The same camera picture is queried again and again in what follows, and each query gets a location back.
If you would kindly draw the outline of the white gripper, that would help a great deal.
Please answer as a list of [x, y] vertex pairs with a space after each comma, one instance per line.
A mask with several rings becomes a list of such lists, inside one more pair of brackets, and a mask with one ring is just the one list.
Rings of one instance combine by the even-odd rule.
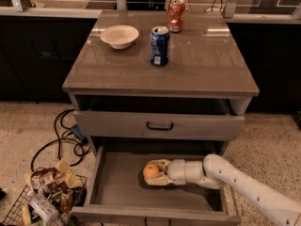
[[149, 164], [155, 164], [159, 168], [160, 173], [153, 178], [145, 178], [144, 181], [148, 185], [167, 186], [172, 183], [177, 186], [182, 186], [186, 184], [185, 161], [183, 159], [175, 159], [171, 162], [167, 159], [152, 160]]

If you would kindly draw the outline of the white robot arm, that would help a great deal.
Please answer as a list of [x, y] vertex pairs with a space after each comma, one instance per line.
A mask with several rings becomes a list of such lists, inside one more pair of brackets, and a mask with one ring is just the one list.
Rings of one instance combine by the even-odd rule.
[[142, 170], [149, 186], [195, 184], [209, 189], [232, 186], [277, 226], [301, 226], [301, 204], [236, 169], [220, 155], [202, 161], [151, 160]]

